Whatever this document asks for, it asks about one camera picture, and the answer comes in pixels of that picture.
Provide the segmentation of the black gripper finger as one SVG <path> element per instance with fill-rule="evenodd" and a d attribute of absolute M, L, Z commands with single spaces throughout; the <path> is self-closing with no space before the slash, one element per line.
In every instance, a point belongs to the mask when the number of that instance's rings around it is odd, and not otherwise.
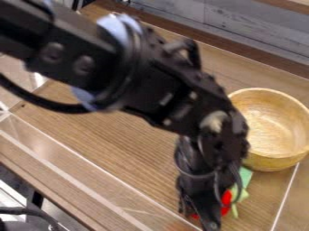
<path fill-rule="evenodd" d="M 180 170 L 177 178 L 180 213 L 186 217 L 193 214 L 212 217 L 217 211 L 213 192 L 214 173 L 205 162 L 197 142 L 186 136 L 181 136 L 177 141 L 174 160 Z"/>
<path fill-rule="evenodd" d="M 224 204 L 221 197 L 228 189 L 237 186 L 238 192 L 242 189 L 240 168 L 241 156 L 233 152 L 229 144 L 214 142 L 204 146 L 204 154 L 206 164 L 210 166 L 214 173 L 213 192 L 217 203 L 217 211 L 212 217 L 200 217 L 204 231 L 221 230 L 221 209 Z"/>

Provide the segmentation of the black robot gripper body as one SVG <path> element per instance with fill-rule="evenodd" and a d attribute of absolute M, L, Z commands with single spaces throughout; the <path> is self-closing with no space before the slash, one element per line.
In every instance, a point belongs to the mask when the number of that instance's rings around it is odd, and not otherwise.
<path fill-rule="evenodd" d="M 240 165 L 248 124 L 214 76 L 202 70 L 200 46 L 173 42 L 150 28 L 129 30 L 123 110 L 192 140 L 212 168 Z"/>

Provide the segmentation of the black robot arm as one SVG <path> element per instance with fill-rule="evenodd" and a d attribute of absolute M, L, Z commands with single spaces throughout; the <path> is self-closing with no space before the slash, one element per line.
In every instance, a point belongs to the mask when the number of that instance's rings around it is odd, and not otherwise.
<path fill-rule="evenodd" d="M 0 53 L 71 87 L 77 103 L 59 103 L 0 73 L 0 87 L 36 106 L 65 114 L 119 110 L 178 135 L 180 212 L 198 216 L 204 231 L 221 231 L 222 196 L 244 187 L 249 126 L 202 70 L 197 42 L 169 42 L 129 14 L 91 22 L 55 0 L 0 0 Z"/>

